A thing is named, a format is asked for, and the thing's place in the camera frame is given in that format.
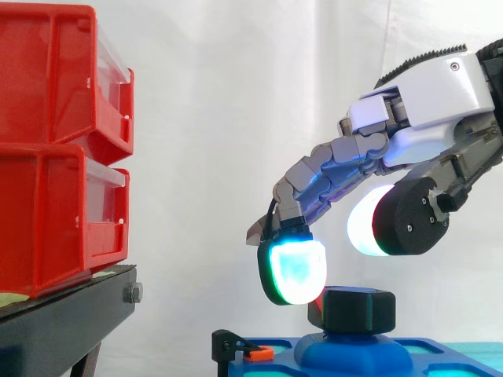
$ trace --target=black metal shelf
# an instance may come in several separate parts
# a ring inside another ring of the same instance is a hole
[[[133,312],[136,266],[0,309],[0,377],[92,376],[101,340]]]

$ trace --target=stacked plastic drawer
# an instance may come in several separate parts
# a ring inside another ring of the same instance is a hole
[[[0,3],[0,293],[127,257],[133,72],[83,5]]]

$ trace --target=black knob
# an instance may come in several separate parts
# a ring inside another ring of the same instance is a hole
[[[328,333],[375,335],[395,328],[395,295],[377,289],[325,287],[307,310],[307,319]]]

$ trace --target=black cable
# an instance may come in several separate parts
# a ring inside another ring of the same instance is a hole
[[[273,238],[273,211],[276,207],[276,200],[273,198],[270,201],[269,209],[266,215],[266,227],[264,228],[264,241],[271,240]]]

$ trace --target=orange clip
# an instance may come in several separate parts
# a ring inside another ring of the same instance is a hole
[[[256,361],[269,361],[274,359],[274,349],[269,346],[259,346],[262,348],[260,351],[250,351],[244,354],[243,358],[246,361],[254,363]]]

